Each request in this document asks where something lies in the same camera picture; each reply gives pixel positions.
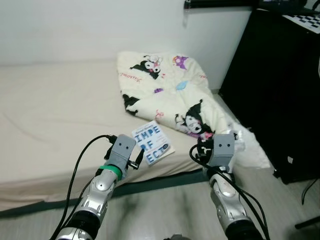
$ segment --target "green tape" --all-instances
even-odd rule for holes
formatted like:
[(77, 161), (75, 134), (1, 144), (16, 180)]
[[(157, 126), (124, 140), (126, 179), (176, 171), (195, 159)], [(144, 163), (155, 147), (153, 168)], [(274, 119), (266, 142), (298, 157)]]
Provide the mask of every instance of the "green tape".
[(116, 166), (113, 166), (113, 165), (107, 165), (107, 166), (106, 166), (106, 165), (103, 165), (103, 166), (100, 166), (99, 168), (100, 168), (100, 169), (108, 169), (108, 170), (114, 172), (114, 173), (118, 176), (118, 181), (120, 181), (121, 178), (122, 178), (122, 172), (121, 172), (120, 169), (117, 168)]

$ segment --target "blanket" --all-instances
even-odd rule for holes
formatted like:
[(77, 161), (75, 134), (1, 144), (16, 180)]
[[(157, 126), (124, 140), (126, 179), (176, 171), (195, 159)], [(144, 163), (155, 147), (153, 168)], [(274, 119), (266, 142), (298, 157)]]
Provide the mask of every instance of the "blanket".
[(199, 64), (182, 54), (121, 52), (117, 71), (125, 110), (206, 140), (228, 132)]

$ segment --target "mattress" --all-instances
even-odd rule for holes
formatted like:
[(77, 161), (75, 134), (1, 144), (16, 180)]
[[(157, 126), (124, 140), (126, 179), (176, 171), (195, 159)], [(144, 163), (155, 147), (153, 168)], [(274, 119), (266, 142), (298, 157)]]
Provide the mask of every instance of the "mattress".
[[(131, 135), (147, 123), (125, 111), (115, 61), (0, 67), (0, 211), (64, 200), (84, 146), (104, 134)], [(199, 169), (189, 157), (197, 140), (161, 126), (175, 153), (129, 169), (124, 183)], [(106, 140), (84, 154), (71, 198), (103, 165)], [(132, 153), (135, 160), (138, 146)]]

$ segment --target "gray floor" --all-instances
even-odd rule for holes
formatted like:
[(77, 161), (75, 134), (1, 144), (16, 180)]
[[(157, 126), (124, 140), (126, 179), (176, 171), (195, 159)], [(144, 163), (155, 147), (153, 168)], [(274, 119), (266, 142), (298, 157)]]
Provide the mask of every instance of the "gray floor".
[[(237, 183), (256, 196), (264, 208), (272, 240), (319, 240), (320, 226), (296, 230), (294, 224), (320, 215), (317, 182), (301, 205), (307, 182), (284, 185), (272, 169), (236, 166)], [(49, 239), (62, 215), (61, 209), (0, 219), (0, 239)], [(208, 183), (195, 183), (112, 199), (98, 240), (162, 240), (181, 233), (192, 240), (225, 240)]]

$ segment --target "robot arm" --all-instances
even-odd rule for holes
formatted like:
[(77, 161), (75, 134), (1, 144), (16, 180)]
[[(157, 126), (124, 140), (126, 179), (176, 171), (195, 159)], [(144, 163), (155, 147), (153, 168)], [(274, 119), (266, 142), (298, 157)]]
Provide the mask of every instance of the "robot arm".
[(100, 167), (89, 185), (88, 194), (76, 207), (70, 221), (62, 228), (56, 240), (94, 240), (106, 215), (108, 200), (128, 166), (138, 169), (143, 159), (142, 149), (135, 162), (129, 160), (136, 141), (119, 135), (107, 151), (106, 163)]
[(217, 134), (213, 140), (198, 140), (196, 158), (210, 179), (211, 199), (228, 240), (262, 240), (262, 236), (240, 202), (239, 192), (217, 172), (232, 181), (229, 163), (235, 151), (233, 134)]

